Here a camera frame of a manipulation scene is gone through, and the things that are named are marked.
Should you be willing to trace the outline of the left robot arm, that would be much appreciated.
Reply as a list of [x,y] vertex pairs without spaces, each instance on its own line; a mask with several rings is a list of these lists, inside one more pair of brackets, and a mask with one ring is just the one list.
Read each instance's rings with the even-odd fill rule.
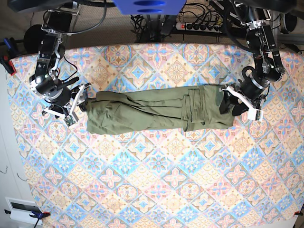
[[[232,12],[246,28],[246,46],[230,33],[228,17]],[[285,73],[272,28],[267,23],[270,19],[263,9],[235,0],[230,1],[230,6],[225,9],[223,26],[226,34],[239,48],[252,53],[255,65],[242,69],[243,78],[237,84],[221,88],[224,92],[219,107],[221,114],[231,111],[233,116],[240,116],[247,112],[250,120],[262,120],[262,105],[269,94],[270,84],[279,81]]]

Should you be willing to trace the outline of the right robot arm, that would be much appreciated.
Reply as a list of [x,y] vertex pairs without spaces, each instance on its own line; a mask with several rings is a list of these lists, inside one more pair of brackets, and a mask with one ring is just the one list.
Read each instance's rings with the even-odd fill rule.
[[89,83],[80,84],[72,89],[70,85],[79,81],[79,77],[72,76],[61,80],[59,78],[59,62],[64,58],[64,41],[70,31],[76,12],[49,9],[43,15],[45,22],[42,30],[46,33],[38,49],[38,59],[34,75],[29,79],[30,89],[49,106],[42,114],[52,114],[56,118],[62,118],[68,126],[75,124],[78,117],[76,107],[85,111],[87,101],[87,89]]

